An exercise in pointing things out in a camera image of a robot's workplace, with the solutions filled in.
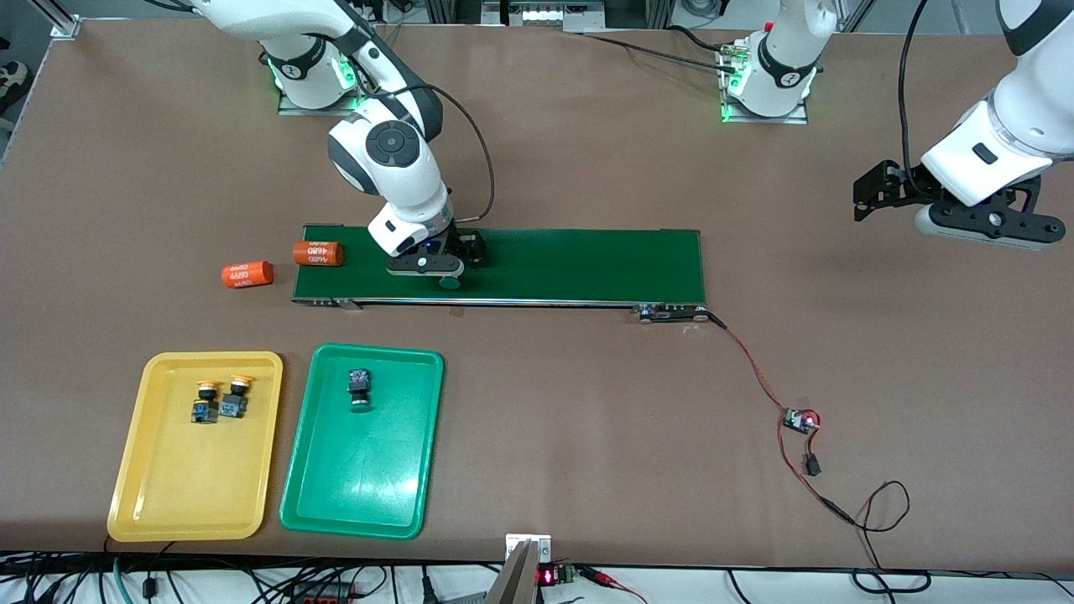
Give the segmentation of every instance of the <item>tray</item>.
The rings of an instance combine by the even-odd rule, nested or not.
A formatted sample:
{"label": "tray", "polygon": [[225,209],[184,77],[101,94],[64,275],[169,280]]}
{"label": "tray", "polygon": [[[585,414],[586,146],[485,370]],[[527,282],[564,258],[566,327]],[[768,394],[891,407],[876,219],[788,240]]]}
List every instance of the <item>tray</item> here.
{"label": "tray", "polygon": [[344,245],[342,267],[299,267],[292,301],[315,306],[460,304],[629,308],[638,303],[703,304],[697,231],[480,229],[489,247],[459,289],[433,277],[384,270],[364,227],[307,225],[307,241]]}
{"label": "tray", "polygon": [[[119,542],[241,540],[264,518],[284,362],[273,353],[164,353],[145,365],[108,513]],[[197,383],[253,377],[242,418],[190,422]]]}
{"label": "tray", "polygon": [[[371,373],[365,413],[348,374]],[[279,521],[292,531],[413,538],[425,512],[444,359],[426,350],[324,344],[314,354]]]}

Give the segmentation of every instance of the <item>orange cylinder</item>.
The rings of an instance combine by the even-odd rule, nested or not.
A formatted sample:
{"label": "orange cylinder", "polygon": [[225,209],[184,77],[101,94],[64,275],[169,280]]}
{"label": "orange cylinder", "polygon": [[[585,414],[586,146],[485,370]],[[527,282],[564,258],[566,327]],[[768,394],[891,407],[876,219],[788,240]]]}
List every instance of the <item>orange cylinder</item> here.
{"label": "orange cylinder", "polygon": [[303,267],[338,267],[343,264],[343,244],[337,241],[300,241],[291,248],[291,257]]}
{"label": "orange cylinder", "polygon": [[272,263],[267,260],[228,264],[220,271],[223,285],[231,289],[255,287],[272,283]]}

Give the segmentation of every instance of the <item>shoe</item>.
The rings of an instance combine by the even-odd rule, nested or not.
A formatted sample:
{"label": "shoe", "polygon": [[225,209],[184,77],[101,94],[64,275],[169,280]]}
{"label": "shoe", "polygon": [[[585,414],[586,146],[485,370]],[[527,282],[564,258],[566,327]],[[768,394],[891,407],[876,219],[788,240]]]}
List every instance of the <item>shoe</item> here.
{"label": "shoe", "polygon": [[26,63],[11,61],[0,67],[0,114],[30,91],[33,74]]}

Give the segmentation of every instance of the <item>brown table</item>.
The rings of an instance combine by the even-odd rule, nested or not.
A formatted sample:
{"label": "brown table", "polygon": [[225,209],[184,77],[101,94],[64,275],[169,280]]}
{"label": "brown table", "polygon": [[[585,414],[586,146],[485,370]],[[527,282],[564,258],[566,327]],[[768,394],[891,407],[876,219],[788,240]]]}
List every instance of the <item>brown table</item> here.
{"label": "brown table", "polygon": [[[673,33],[627,35],[705,58]],[[925,238],[909,208],[852,220],[853,181],[898,154],[900,44],[832,39],[809,127],[721,124],[710,72],[539,28],[407,27],[396,46],[484,129],[488,227],[700,229],[711,307],[788,404],[824,415],[816,487],[847,509],[887,478],[910,489],[913,512],[874,540],[885,564],[1071,572],[1074,242]],[[783,465],[775,411],[715,327],[292,304],[301,226],[365,224],[380,202],[328,161],[335,118],[274,115],[257,54],[185,20],[91,21],[53,48],[0,172],[0,548],[100,547],[151,356],[270,349],[287,378],[264,526],[179,550],[495,560],[505,533],[533,531],[598,562],[867,563]],[[999,38],[915,41],[915,156],[1012,64]],[[433,148],[467,213],[484,164],[446,116]],[[1070,219],[1072,187],[1070,167],[1049,172],[1041,211]],[[275,286],[221,287],[221,265],[259,258]],[[276,519],[309,357],[329,341],[447,360],[412,542]],[[881,508],[890,520],[899,502]]]}

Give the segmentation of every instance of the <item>green tray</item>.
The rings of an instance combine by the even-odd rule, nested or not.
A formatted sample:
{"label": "green tray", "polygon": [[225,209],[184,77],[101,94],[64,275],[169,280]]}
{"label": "green tray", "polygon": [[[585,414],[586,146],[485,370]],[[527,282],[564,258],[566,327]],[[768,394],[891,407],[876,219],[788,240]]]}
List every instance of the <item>green tray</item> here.
{"label": "green tray", "polygon": [[364,227],[307,225],[306,241],[344,245],[342,267],[299,267],[293,300],[311,305],[469,304],[630,307],[705,304],[697,231],[480,229],[489,248],[462,286],[390,275]]}
{"label": "green tray", "polygon": [[[372,411],[352,413],[353,369]],[[279,521],[292,531],[410,540],[425,513],[444,359],[427,350],[324,344],[314,353]]]}

